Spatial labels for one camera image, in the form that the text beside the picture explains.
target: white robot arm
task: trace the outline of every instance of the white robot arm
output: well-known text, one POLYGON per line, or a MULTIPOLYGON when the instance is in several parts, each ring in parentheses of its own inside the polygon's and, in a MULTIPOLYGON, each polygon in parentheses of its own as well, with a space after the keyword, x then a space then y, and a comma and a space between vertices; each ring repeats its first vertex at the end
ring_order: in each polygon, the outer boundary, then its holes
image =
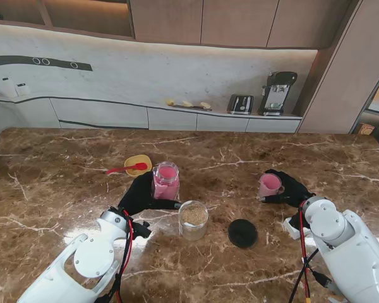
MULTIPOLYGON (((379 242, 362 219, 321 197, 303 205, 303 214, 334 282, 353 303, 379 303, 379 242)), ((284 227, 295 239, 299 231, 286 219, 284 227)))
MULTIPOLYGON (((97 219, 101 231, 95 237, 81 234, 66 247, 51 265, 18 299, 18 303, 94 303, 114 277, 120 263, 114 259, 114 241, 126 239, 129 232, 127 218, 115 208, 103 212, 97 219), (86 278, 101 277, 93 289, 81 286, 64 270, 64 264, 74 254, 73 263, 79 274, 86 278)), ((135 223, 133 232, 142 237, 151 233, 148 223, 135 223)))

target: red cable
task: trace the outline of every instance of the red cable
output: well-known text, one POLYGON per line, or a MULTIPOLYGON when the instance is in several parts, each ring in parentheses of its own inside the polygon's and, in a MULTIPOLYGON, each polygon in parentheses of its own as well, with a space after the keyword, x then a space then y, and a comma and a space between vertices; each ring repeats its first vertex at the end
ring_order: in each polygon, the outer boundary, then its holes
MULTIPOLYGON (((299 231, 300 231, 300 237, 301 237, 301 248, 302 248, 302 256, 303 256, 303 263, 306 262, 306 246, 305 246, 305 243, 304 243, 304 232, 303 232, 303 211, 302 211, 302 207, 304 205, 304 203, 306 202, 303 201, 299 207, 299 231)), ((304 295, 306 298, 309 297, 309 293, 308 293, 308 268, 305 267, 304 268, 304 295)))
MULTIPOLYGON (((124 210, 124 213, 127 217, 129 217, 129 213, 126 210, 124 210)), ((128 265, 129 259, 131 257, 131 252, 132 252, 133 227, 132 227, 131 220, 128 220, 128 225, 129 225, 129 251, 128 251, 128 257, 126 258, 125 265, 121 271, 121 276, 122 276, 126 266, 128 265)), ((122 303, 121 294, 119 293, 119 289, 116 291, 116 299, 117 299, 118 303, 122 303)))

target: brown marble table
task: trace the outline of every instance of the brown marble table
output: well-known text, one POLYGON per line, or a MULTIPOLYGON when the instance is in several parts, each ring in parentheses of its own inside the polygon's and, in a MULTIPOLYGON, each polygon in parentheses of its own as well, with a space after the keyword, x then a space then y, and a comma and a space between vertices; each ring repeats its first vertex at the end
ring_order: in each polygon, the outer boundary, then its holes
MULTIPOLYGON (((175 162, 180 200, 204 202, 210 221, 205 238, 189 242, 178 234, 176 211, 135 216, 153 233, 134 241, 124 302, 287 302, 301 253, 281 226, 295 209, 256 198, 271 167, 355 211, 379 238, 379 146, 369 136, 8 129, 0 134, 0 302, 15 302, 72 238, 98 231, 95 219, 132 181, 104 171, 140 153, 175 162), (258 229, 251 249, 227 238, 237 218, 258 229)), ((313 266, 323 268, 319 256, 313 266)), ((328 292, 310 285, 312 302, 325 302, 328 292)), ((300 288, 296 302, 302 298, 300 288)))

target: white bottle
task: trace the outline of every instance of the white bottle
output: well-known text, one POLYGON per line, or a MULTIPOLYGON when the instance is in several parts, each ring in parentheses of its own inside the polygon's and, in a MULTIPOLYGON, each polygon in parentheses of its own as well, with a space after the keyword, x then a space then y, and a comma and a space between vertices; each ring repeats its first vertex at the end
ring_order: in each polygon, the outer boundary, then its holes
POLYGON ((14 82, 9 78, 3 78, 3 93, 4 97, 15 98, 18 96, 14 82))
POLYGON ((30 88, 25 83, 17 84, 15 90, 19 96, 29 95, 31 93, 30 88))

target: pink jar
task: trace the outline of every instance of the pink jar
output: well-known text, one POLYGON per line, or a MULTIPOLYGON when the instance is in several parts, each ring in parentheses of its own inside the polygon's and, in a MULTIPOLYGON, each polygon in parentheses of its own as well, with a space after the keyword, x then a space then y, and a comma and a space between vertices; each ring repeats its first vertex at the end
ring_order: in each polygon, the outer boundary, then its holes
POLYGON ((164 161, 153 170, 153 197, 155 199, 177 199, 179 191, 178 167, 164 161))

